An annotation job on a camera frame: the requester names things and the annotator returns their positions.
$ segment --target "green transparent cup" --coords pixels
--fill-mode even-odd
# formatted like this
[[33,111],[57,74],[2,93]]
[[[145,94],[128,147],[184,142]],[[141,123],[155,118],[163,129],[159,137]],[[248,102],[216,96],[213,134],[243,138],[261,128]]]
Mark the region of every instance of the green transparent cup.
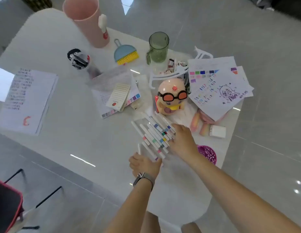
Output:
[[156,63],[164,62],[168,55],[169,37],[164,32],[155,32],[149,38],[149,51],[146,54],[146,62],[150,59]]

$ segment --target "wristwatch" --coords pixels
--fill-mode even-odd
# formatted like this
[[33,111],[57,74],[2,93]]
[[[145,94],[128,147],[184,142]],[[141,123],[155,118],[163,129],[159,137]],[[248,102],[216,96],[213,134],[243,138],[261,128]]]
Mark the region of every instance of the wristwatch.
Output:
[[148,173],[146,173],[146,172],[143,172],[143,173],[140,172],[137,175],[137,178],[135,179],[135,181],[133,183],[133,186],[135,186],[137,184],[137,182],[139,180],[141,180],[142,178],[146,178],[146,179],[150,180],[150,182],[152,184],[151,190],[153,190],[153,186],[155,185],[155,179],[151,175],[149,175]]

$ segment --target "purple plastic basket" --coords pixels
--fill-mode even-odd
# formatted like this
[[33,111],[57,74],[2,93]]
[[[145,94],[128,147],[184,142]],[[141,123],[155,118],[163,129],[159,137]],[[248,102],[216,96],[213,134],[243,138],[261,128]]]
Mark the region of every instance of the purple plastic basket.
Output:
[[211,147],[206,145],[197,145],[197,147],[200,154],[206,157],[214,165],[216,164],[217,161],[216,153]]

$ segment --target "person's arm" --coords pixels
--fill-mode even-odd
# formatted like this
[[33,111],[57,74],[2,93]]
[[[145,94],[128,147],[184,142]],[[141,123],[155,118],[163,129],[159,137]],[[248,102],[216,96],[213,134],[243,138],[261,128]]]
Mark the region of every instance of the person's arm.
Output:
[[[132,173],[135,177],[137,177],[140,172],[146,172],[154,179],[158,176],[160,165],[162,163],[161,159],[152,162],[148,157],[144,157],[137,153],[131,156],[129,161],[130,168],[133,169]],[[140,179],[105,232],[140,233],[151,189],[152,183],[150,180],[146,178]]]
[[172,124],[171,149],[200,177],[239,232],[300,232],[301,228],[269,203],[209,162],[197,149],[189,128]]

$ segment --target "yellow bristles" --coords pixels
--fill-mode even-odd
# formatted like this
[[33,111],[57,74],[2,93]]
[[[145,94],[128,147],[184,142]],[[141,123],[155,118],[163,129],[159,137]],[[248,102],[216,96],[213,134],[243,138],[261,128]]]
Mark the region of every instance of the yellow bristles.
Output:
[[131,52],[130,54],[126,55],[125,57],[117,60],[117,63],[119,65],[123,65],[124,63],[129,63],[135,59],[139,58],[139,55],[137,54],[137,51]]

